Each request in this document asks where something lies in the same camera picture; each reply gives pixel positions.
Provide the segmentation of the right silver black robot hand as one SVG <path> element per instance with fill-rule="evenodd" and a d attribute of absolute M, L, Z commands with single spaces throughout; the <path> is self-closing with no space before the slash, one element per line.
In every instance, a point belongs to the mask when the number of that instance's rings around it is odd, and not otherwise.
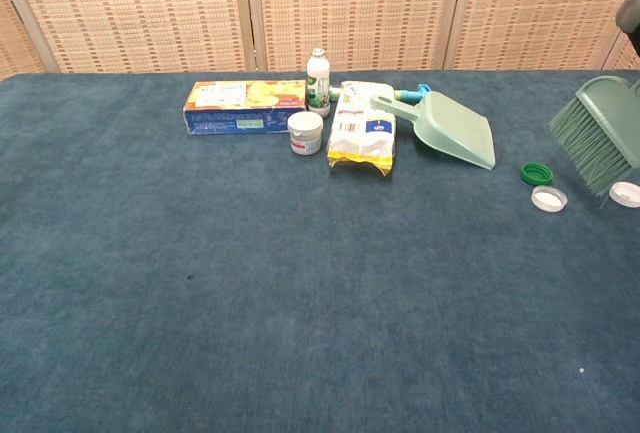
<path fill-rule="evenodd" d="M 616 25 L 624 32 L 637 55 L 640 55 L 640 0 L 624 0 L 616 13 Z"/>

